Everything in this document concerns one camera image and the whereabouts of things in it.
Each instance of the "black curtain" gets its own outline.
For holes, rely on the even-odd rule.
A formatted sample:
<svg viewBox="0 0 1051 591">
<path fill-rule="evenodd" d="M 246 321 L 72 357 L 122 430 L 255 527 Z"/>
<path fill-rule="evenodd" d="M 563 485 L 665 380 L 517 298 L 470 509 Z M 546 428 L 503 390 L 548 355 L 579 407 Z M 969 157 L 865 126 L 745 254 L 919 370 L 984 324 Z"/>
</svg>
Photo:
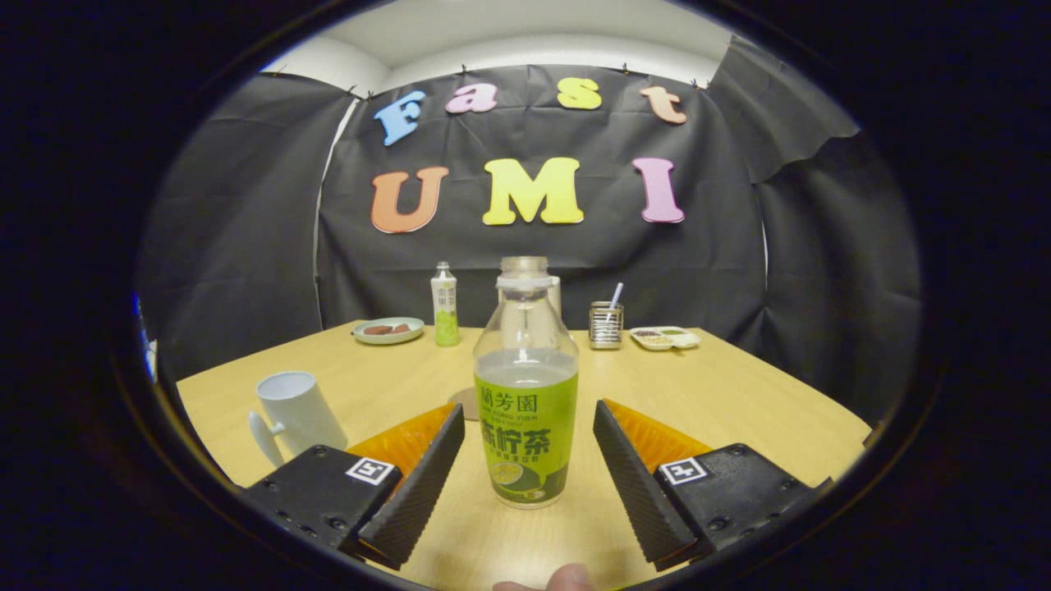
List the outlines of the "black curtain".
<svg viewBox="0 0 1051 591">
<path fill-rule="evenodd" d="M 601 106 L 563 108 L 566 77 L 595 80 Z M 498 87 L 496 108 L 447 113 L 454 90 L 475 83 Z M 680 97 L 684 124 L 654 114 L 640 94 L 654 85 Z M 426 94 L 418 127 L 385 146 L 374 115 L 415 90 Z M 589 66 L 420 81 L 359 103 L 325 174 L 350 102 L 321 82 L 261 75 L 172 166 L 137 284 L 176 379 L 354 319 L 430 321 L 439 260 L 459 278 L 460 323 L 481 326 L 500 257 L 533 253 L 562 278 L 571 328 L 584 328 L 589 303 L 623 281 L 628 326 L 701 326 L 869 423 L 903 391 L 922 302 L 904 199 L 858 124 L 757 47 L 735 39 L 707 90 Z M 511 225 L 482 223 L 488 161 L 516 159 L 536 177 L 556 157 L 580 162 L 582 222 L 527 223 L 519 212 Z M 683 222 L 642 219 L 645 189 L 632 165 L 641 157 L 675 163 Z M 431 221 L 409 233 L 374 227 L 372 180 L 407 172 L 398 210 L 410 212 L 415 174 L 430 166 L 449 168 Z"/>
<path fill-rule="evenodd" d="M 602 104 L 563 108 L 558 82 L 594 80 Z M 498 105 L 450 115 L 454 90 L 495 84 Z M 661 120 L 640 90 L 663 86 L 687 117 Z M 423 90 L 418 127 L 384 145 L 377 110 Z M 578 224 L 487 226 L 494 159 L 517 159 L 531 177 L 555 157 L 580 162 L 575 175 Z M 645 188 L 635 158 L 675 164 L 671 181 L 685 220 L 642 219 Z M 405 171 L 398 209 L 419 202 L 416 171 L 445 166 L 437 210 L 411 233 L 384 233 L 370 210 L 377 175 Z M 376 96 L 355 107 L 336 143 L 320 217 L 318 272 L 327 327 L 359 318 L 432 318 L 428 283 L 439 260 L 459 280 L 460 324 L 483 326 L 496 306 L 502 256 L 543 254 L 562 279 L 563 317 L 585 328 L 592 301 L 609 300 L 618 281 L 628 326 L 701 326 L 746 350 L 759 350 L 763 298 L 760 212 L 730 128 L 703 89 L 654 76 L 589 66 L 517 66 L 434 78 Z"/>
<path fill-rule="evenodd" d="M 790 66 L 735 39 L 710 95 L 741 143 L 768 274 L 759 355 L 869 424 L 904 393 L 921 314 L 904 197 L 873 144 Z"/>
<path fill-rule="evenodd" d="M 202 122 L 172 164 L 136 288 L 173 379 L 321 328 L 313 222 L 351 101 L 316 80 L 259 75 Z"/>
</svg>

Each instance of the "green tea bottle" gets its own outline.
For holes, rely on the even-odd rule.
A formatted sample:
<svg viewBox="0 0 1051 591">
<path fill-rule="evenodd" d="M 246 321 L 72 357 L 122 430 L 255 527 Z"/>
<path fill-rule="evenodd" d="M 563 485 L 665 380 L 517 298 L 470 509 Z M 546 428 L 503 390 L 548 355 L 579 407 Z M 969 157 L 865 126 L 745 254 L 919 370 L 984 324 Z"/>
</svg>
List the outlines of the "green tea bottle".
<svg viewBox="0 0 1051 591">
<path fill-rule="evenodd" d="M 506 257 L 502 299 L 474 346 L 478 420 L 493 489 L 538 509 L 565 488 L 577 409 L 577 346 L 548 301 L 544 257 Z"/>
<path fill-rule="evenodd" d="M 438 263 L 438 270 L 431 278 L 431 295 L 434 298 L 434 342 L 439 347 L 459 343 L 459 323 L 456 320 L 456 278 L 449 270 L 449 263 Z"/>
</svg>

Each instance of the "mug handle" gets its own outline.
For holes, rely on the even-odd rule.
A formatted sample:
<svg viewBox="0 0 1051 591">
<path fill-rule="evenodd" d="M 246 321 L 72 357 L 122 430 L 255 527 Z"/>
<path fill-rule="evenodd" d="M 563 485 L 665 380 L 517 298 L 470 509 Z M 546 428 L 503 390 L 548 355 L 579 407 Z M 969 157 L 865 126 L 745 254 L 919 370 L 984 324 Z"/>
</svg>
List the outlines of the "mug handle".
<svg viewBox="0 0 1051 591">
<path fill-rule="evenodd" d="M 267 427 L 266 421 L 257 412 L 250 410 L 248 412 L 248 428 L 252 431 L 255 445 L 260 446 L 260 449 L 263 450 L 263 455 L 266 455 L 274 468 L 281 468 L 282 464 L 285 463 L 285 458 L 281 456 L 281 450 L 277 449 L 277 442 L 273 437 L 279 433 L 285 432 L 285 426 L 281 423 L 274 423 L 273 428 Z"/>
</svg>

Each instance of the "letter m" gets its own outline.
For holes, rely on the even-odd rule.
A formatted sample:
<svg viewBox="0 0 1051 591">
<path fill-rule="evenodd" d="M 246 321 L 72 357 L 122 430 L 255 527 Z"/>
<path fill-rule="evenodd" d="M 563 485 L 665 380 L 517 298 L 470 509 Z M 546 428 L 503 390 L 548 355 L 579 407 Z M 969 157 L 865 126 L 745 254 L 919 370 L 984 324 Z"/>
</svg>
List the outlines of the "letter m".
<svg viewBox="0 0 1051 591">
<path fill-rule="evenodd" d="M 522 219 L 532 222 L 540 209 L 540 203 L 548 199 L 540 219 L 549 224 L 576 224 L 584 219 L 584 212 L 577 207 L 577 193 L 573 174 L 580 163 L 572 158 L 552 158 L 543 163 L 536 180 L 517 160 L 506 158 L 486 163 L 486 171 L 493 176 L 493 196 L 489 211 L 481 221 L 489 226 L 512 224 L 515 213 L 511 202 Z"/>
</svg>

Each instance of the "white ceiling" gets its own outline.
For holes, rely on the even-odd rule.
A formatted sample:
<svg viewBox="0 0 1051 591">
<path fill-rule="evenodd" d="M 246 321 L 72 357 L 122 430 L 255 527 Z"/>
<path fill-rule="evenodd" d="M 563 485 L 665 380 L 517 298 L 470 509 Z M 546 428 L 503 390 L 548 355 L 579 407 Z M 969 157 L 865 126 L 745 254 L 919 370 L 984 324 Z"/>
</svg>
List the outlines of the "white ceiling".
<svg viewBox="0 0 1051 591">
<path fill-rule="evenodd" d="M 730 36 L 664 0 L 396 0 L 323 33 L 390 68 L 472 43 L 550 34 L 645 41 L 717 63 Z"/>
</svg>

